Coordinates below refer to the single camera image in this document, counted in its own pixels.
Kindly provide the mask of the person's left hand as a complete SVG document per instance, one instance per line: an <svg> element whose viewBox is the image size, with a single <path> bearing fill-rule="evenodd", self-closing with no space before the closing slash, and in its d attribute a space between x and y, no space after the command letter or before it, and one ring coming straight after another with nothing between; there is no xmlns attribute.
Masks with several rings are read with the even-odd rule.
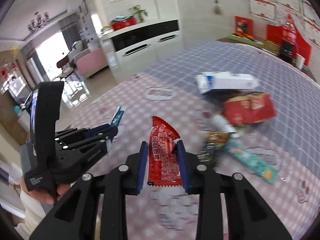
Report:
<svg viewBox="0 0 320 240"><path fill-rule="evenodd" d="M54 198L44 189L35 189L33 191L29 191L26 187L23 176L20 177L20 186L26 194L43 204L54 204L56 200L60 200L65 195L65 193L71 188L70 184L59 185L57 187L57 197Z"/></svg>

